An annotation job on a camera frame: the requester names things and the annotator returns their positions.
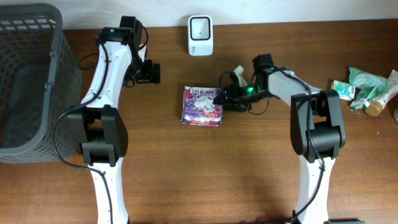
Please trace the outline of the purple floral pack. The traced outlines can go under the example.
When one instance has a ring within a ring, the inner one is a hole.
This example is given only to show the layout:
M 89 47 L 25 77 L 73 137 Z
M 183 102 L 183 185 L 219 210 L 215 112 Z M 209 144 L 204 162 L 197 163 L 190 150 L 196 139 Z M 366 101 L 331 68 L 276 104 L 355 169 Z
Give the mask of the purple floral pack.
M 223 116 L 223 107 L 215 105 L 213 101 L 220 93 L 219 88 L 185 86 L 182 123 L 197 126 L 219 126 Z

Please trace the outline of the small teal tissue pack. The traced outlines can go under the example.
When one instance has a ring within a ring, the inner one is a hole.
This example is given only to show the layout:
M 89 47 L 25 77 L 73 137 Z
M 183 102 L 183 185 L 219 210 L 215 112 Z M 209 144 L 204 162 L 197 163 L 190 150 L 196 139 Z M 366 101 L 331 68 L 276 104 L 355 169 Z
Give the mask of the small teal tissue pack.
M 331 83 L 331 89 L 335 90 L 342 100 L 352 101 L 355 97 L 356 88 L 349 83 L 334 80 Z

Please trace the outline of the mint green wipes packet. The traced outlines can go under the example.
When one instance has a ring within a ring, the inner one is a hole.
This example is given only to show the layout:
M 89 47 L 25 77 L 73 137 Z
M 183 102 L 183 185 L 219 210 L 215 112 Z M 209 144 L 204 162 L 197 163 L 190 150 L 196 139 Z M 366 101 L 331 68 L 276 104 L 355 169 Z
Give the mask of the mint green wipes packet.
M 357 68 L 349 68 L 349 83 L 361 90 L 375 86 L 384 88 L 386 82 L 387 79 L 384 77 L 373 75 L 372 73 L 364 72 Z

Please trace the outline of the green white soap box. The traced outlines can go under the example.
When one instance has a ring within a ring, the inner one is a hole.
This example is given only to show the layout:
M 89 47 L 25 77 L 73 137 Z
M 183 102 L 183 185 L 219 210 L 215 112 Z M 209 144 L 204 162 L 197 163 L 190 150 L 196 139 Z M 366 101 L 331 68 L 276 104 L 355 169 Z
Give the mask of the green white soap box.
M 385 89 L 385 83 L 362 89 L 350 104 L 353 110 L 365 110 L 373 102 L 373 99 Z

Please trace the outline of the white leafy cream tube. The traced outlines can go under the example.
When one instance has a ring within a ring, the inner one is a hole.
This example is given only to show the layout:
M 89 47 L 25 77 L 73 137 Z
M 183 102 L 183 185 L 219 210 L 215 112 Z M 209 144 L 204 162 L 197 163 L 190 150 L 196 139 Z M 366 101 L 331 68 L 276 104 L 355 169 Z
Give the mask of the white leafy cream tube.
M 379 116 L 384 110 L 387 103 L 395 97 L 397 94 L 397 71 L 392 70 L 387 82 L 385 89 L 378 94 L 371 104 L 365 109 L 365 112 L 370 116 Z

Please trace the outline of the green lidded small jar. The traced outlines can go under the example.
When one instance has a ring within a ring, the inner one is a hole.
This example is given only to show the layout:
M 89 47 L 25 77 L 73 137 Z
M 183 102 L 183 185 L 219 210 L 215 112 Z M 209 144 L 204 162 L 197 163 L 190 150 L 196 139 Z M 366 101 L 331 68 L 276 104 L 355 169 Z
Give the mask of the green lidded small jar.
M 395 121 L 398 121 L 398 108 L 396 108 L 393 112 L 393 117 Z

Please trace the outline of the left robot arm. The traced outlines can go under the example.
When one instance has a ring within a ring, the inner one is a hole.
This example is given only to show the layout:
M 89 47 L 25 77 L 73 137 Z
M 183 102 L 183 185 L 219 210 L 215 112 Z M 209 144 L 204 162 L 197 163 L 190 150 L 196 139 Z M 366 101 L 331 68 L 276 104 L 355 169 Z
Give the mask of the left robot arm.
M 96 37 L 98 62 L 90 88 L 67 113 L 82 168 L 93 178 L 98 223 L 129 223 L 122 183 L 129 137 L 118 104 L 122 87 L 160 83 L 160 65 L 147 58 L 147 42 L 141 40 L 147 35 L 134 16 L 104 27 Z

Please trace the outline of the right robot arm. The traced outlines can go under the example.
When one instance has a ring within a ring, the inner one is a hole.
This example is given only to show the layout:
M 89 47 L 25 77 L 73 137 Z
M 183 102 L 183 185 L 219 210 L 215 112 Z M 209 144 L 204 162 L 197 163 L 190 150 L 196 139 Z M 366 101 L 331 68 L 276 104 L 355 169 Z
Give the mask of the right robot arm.
M 332 168 L 346 143 L 339 94 L 309 85 L 286 66 L 274 64 L 271 54 L 252 60 L 253 75 L 246 83 L 238 72 L 227 72 L 232 84 L 222 87 L 214 104 L 250 112 L 252 104 L 277 98 L 290 108 L 290 141 L 300 162 L 298 202 L 289 223 L 329 223 L 327 200 Z

